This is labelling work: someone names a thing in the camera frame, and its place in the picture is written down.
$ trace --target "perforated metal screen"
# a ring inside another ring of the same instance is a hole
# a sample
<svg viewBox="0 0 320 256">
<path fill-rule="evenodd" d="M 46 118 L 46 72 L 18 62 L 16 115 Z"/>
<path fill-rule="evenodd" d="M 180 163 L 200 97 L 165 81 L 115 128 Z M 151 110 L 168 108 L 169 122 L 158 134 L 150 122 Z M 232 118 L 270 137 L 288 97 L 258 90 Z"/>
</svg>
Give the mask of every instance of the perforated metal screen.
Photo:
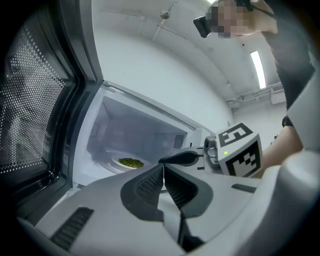
<svg viewBox="0 0 320 256">
<path fill-rule="evenodd" d="M 184 144 L 184 140 L 185 140 L 184 135 L 176 135 L 173 147 L 178 150 L 182 149 L 182 145 Z"/>
<path fill-rule="evenodd" d="M 42 162 L 47 125 L 65 82 L 24 26 L 0 84 L 0 174 Z"/>
</svg>

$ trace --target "white wall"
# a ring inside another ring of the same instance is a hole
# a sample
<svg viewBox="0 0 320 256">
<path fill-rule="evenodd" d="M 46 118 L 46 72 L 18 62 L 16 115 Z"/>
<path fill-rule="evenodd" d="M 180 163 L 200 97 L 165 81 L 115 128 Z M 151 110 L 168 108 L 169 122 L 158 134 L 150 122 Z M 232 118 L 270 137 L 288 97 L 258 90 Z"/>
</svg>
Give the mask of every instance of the white wall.
<svg viewBox="0 0 320 256">
<path fill-rule="evenodd" d="M 211 131 L 233 124 L 212 85 L 186 61 L 159 45 L 101 27 L 94 30 L 104 79 L 143 94 Z"/>
<path fill-rule="evenodd" d="M 262 150 L 265 150 L 281 132 L 282 119 L 286 114 L 286 103 L 272 105 L 267 101 L 240 108 L 233 117 L 235 123 L 242 122 L 260 134 Z"/>
</svg>

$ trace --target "ceiling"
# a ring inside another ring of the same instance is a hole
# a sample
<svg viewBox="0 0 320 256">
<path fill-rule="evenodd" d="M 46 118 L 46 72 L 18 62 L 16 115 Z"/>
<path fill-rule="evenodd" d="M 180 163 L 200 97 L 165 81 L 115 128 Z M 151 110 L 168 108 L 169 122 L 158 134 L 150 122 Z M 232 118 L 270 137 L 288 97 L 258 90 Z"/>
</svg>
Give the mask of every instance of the ceiling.
<svg viewBox="0 0 320 256">
<path fill-rule="evenodd" d="M 94 25 L 152 40 L 162 21 L 161 11 L 176 1 L 94 0 Z M 154 43 L 185 59 L 226 101 L 259 89 L 251 52 L 259 52 L 267 86 L 278 83 L 272 52 L 261 34 L 232 39 L 215 34 L 200 37 L 193 20 L 203 16 L 209 6 L 207 0 L 178 0 Z"/>
</svg>

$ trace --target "peas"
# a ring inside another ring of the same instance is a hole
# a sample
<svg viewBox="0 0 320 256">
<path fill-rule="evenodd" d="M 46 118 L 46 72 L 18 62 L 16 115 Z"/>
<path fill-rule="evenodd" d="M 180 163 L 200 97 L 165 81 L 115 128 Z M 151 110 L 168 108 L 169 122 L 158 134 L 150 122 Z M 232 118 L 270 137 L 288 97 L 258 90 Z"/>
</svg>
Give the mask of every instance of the peas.
<svg viewBox="0 0 320 256">
<path fill-rule="evenodd" d="M 144 163 L 141 162 L 138 159 L 132 159 L 132 158 L 121 158 L 119 159 L 119 163 L 123 164 L 124 166 L 129 166 L 132 168 L 141 168 L 144 167 Z"/>
</svg>

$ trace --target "person's arm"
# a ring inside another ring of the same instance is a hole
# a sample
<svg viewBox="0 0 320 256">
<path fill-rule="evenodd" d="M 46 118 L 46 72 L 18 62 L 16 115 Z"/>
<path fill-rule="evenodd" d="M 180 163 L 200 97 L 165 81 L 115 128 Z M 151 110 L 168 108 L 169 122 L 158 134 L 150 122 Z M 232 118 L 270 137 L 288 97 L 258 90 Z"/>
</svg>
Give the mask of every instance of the person's arm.
<svg viewBox="0 0 320 256">
<path fill-rule="evenodd" d="M 263 152 L 262 169 L 253 178 L 261 179 L 268 167 L 281 165 L 287 157 L 302 149 L 296 129 L 285 126 L 276 140 Z"/>
</svg>

